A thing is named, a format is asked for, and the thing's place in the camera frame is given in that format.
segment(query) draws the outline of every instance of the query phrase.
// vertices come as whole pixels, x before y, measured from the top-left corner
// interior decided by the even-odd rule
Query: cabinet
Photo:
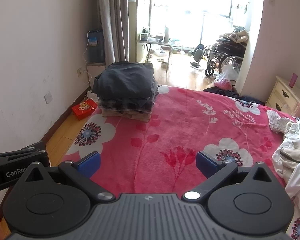
[[[277,81],[266,106],[300,117],[300,89],[289,87],[289,81],[277,76]]]

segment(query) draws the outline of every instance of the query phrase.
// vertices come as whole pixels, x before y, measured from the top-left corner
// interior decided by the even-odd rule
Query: plastic container
[[[169,67],[169,63],[168,62],[162,62],[161,63],[161,67],[162,68],[168,68]]]
[[[157,43],[158,43],[159,40],[160,40],[160,39],[158,39],[158,38],[148,37],[148,41],[149,41],[149,42],[157,42]]]
[[[165,52],[163,49],[155,50],[155,51],[154,51],[154,54],[155,54],[157,57],[166,57],[166,56],[168,56],[168,53]]]
[[[105,62],[104,38],[102,30],[90,31],[89,39],[89,62],[102,63]]]
[[[146,41],[148,39],[148,33],[141,33],[141,41]]]

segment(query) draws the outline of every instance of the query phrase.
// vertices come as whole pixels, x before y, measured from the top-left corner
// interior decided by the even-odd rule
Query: curtain
[[[128,0],[98,0],[106,65],[129,60]]]

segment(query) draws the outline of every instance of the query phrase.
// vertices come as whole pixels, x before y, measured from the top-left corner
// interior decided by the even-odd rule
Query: table
[[[170,65],[172,65],[172,47],[178,48],[179,45],[172,43],[172,42],[168,42],[168,43],[164,43],[164,42],[150,42],[150,41],[139,41],[139,43],[143,43],[146,44],[147,47],[147,51],[148,51],[148,58],[147,58],[147,63],[149,62],[149,58],[150,58],[150,50],[151,50],[151,44],[155,44],[155,45],[161,45],[161,46],[168,46],[170,47],[169,50],[169,57],[168,57],[168,63],[170,60]]]

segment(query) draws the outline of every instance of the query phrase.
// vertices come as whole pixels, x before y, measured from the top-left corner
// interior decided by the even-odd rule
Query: plaid shirt
[[[158,93],[159,92],[158,92],[157,82],[154,82],[152,89],[151,89],[151,96],[150,96],[149,100],[142,107],[137,106],[128,101],[99,98],[98,108],[109,109],[109,110],[113,110],[113,111],[117,111],[117,112],[138,111],[141,113],[150,113],[152,110],[152,107],[154,106],[154,101],[155,101],[155,98],[158,95]]]

